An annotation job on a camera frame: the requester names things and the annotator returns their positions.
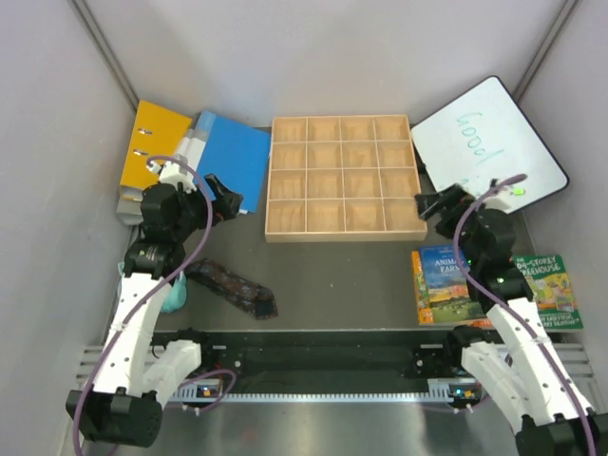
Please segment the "brown floral necktie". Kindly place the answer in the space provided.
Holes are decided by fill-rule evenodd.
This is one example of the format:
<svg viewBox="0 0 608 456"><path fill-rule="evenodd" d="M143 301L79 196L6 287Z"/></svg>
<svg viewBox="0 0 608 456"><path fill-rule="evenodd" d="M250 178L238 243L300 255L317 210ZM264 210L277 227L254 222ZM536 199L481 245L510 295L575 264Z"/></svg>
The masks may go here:
<svg viewBox="0 0 608 456"><path fill-rule="evenodd" d="M275 295L269 288L228 270L213 259L206 257L193 262L184 272L187 279L203 285L255 320L278 316Z"/></svg>

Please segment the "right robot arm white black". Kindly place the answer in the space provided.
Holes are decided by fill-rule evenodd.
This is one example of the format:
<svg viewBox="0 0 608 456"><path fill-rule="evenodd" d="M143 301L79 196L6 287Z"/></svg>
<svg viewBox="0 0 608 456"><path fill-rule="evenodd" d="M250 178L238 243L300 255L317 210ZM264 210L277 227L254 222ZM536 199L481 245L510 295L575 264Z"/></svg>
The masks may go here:
<svg viewBox="0 0 608 456"><path fill-rule="evenodd" d="M414 198L419 219L440 217L437 233L451 240L470 297L507 350L500 356L483 330L458 326L446 338L444 365L482 385L508 421L519 454L604 455L607 416L580 392L546 333L512 258L516 235L509 215L485 203L526 178L493 180L478 198L459 184Z"/></svg>

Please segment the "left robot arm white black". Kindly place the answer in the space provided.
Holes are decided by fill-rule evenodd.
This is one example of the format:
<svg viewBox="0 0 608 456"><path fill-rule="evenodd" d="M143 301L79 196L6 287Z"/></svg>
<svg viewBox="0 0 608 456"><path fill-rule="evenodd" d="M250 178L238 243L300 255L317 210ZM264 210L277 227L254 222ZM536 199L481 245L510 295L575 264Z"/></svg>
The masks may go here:
<svg viewBox="0 0 608 456"><path fill-rule="evenodd" d="M152 156L148 169L159 175L143 195L142 236L123 260L118 306L98 361L80 389L69 392L75 454L82 443L150 447L171 396L192 373L202 377L216 363L214 352L191 339L169 343L151 367L145 365L166 298L196 256L184 242L197 230L238 215L242 196L213 174L201 177L186 158Z"/></svg>

